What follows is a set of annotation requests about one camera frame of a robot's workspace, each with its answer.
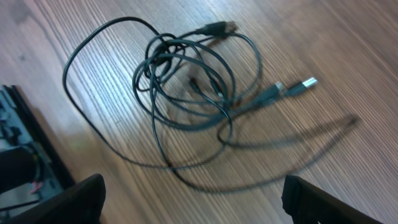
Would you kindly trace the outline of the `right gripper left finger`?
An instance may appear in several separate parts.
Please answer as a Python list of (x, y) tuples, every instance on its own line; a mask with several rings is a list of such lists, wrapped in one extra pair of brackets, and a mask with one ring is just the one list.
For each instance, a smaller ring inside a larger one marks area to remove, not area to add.
[(11, 218), (8, 224), (97, 224), (106, 198), (103, 176), (93, 174), (55, 197)]

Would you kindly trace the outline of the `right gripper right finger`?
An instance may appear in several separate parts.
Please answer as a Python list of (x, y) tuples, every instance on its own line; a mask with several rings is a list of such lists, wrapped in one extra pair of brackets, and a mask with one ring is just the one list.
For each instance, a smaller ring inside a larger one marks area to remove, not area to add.
[(287, 175), (282, 192), (282, 208), (295, 224), (377, 224), (378, 221), (350, 207), (322, 189)]

